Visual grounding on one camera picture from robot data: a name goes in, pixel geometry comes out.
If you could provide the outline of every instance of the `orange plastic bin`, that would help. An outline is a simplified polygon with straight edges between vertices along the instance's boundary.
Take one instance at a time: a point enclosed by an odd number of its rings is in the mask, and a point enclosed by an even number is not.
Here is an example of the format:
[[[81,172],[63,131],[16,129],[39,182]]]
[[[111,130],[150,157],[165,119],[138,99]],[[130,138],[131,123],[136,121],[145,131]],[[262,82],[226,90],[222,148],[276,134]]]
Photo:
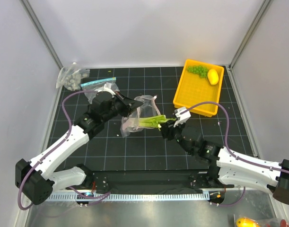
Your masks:
[[[200,78],[199,75],[188,72],[186,69],[189,66],[205,66],[210,69],[215,69],[219,76],[218,84],[210,85],[208,79]],[[195,104],[213,101],[219,103],[224,68],[218,65],[212,65],[200,61],[187,59],[179,81],[173,104],[175,108],[185,106],[189,108]],[[201,114],[207,117],[212,117],[217,114],[218,106],[205,104],[191,110],[196,114]]]

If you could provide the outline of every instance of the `bunch of grapes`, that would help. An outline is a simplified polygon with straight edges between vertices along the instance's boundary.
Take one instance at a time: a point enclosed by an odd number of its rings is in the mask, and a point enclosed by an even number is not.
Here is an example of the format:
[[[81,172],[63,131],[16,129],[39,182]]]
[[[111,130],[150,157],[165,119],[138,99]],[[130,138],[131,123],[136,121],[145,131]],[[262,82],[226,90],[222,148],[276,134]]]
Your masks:
[[[208,69],[204,66],[189,66],[187,67],[187,71],[193,74],[198,74],[200,78],[207,78]]]

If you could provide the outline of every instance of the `white wall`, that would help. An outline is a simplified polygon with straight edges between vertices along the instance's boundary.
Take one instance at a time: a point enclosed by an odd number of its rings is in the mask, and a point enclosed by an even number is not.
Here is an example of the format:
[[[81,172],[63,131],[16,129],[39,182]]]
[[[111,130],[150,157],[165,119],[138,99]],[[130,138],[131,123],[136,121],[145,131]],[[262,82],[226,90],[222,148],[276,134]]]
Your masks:
[[[0,1],[0,227],[14,225],[15,164],[40,152],[58,71],[20,2]]]
[[[259,154],[289,159],[289,0],[273,1],[234,73]]]
[[[30,0],[63,64],[229,64],[262,0]]]

